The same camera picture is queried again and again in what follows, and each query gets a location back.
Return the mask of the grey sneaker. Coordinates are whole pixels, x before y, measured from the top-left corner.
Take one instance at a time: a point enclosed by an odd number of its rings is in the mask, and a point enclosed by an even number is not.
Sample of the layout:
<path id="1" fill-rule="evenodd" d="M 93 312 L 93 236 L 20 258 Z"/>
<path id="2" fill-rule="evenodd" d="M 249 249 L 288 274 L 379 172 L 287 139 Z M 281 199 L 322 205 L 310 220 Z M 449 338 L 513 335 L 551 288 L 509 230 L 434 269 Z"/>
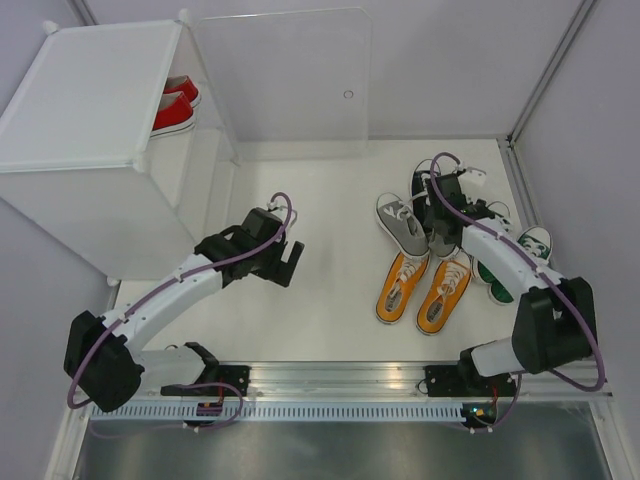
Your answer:
<path id="1" fill-rule="evenodd" d="M 442 261 L 449 261 L 460 252 L 460 248 L 455 243 L 447 243 L 435 230 L 430 233 L 429 248 Z"/>
<path id="2" fill-rule="evenodd" d="M 382 230 L 405 257 L 418 261 L 428 255 L 426 233 L 407 202 L 393 193 L 383 193 L 377 198 L 375 214 Z"/>

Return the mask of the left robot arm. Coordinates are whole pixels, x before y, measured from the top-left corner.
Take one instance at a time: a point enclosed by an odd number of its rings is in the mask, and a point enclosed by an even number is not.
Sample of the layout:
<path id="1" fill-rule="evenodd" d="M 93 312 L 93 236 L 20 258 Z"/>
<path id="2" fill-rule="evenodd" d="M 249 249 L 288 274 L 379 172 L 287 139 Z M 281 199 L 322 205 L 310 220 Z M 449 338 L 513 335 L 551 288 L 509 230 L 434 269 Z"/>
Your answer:
<path id="1" fill-rule="evenodd" d="M 141 388 L 168 396 L 206 396 L 219 390 L 220 362 L 192 341 L 177 348 L 150 350 L 148 343 L 204 298 L 249 275 L 289 286 L 304 250 L 287 244 L 295 210 L 280 206 L 252 209 L 239 225 L 204 238 L 169 276 L 141 298 L 100 316 L 89 311 L 71 323 L 63 369 L 75 392 L 103 412 L 130 401 Z"/>

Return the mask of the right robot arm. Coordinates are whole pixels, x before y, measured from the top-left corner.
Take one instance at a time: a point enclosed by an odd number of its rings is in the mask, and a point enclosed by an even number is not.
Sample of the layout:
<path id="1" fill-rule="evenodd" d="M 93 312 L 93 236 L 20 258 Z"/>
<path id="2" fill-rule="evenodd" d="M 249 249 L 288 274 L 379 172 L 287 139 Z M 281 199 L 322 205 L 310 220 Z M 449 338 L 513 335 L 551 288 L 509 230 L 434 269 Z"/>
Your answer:
<path id="1" fill-rule="evenodd" d="M 535 259 L 484 202 L 466 201 L 457 174 L 433 175 L 427 190 L 434 232 L 479 260 L 518 302 L 509 337 L 460 354 L 459 388 L 478 395 L 496 375 L 549 372 L 581 391 L 601 390 L 606 374 L 590 284 Z"/>

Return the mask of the red sneaker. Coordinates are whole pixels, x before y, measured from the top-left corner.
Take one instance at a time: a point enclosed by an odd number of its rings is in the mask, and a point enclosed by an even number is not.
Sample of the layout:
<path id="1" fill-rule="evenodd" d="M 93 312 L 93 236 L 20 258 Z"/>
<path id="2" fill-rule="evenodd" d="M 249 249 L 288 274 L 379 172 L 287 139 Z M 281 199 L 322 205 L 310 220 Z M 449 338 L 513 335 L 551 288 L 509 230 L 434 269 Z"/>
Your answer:
<path id="1" fill-rule="evenodd" d="M 177 92 L 182 92 L 187 97 L 192 108 L 196 108 L 201 102 L 200 91 L 188 75 L 167 78 L 163 93 L 170 94 Z"/>
<path id="2" fill-rule="evenodd" d="M 194 125 L 195 113 L 187 96 L 181 91 L 163 94 L 150 137 L 183 133 Z"/>

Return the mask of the transparent cabinet door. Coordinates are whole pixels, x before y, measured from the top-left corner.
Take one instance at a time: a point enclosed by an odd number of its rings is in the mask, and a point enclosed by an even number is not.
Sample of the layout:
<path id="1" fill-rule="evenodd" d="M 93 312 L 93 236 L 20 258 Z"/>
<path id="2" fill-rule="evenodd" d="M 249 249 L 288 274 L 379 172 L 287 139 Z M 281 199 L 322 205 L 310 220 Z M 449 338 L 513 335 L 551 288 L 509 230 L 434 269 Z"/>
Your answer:
<path id="1" fill-rule="evenodd" d="M 194 34 L 240 160 L 364 153 L 372 20 L 363 9 L 209 17 Z"/>

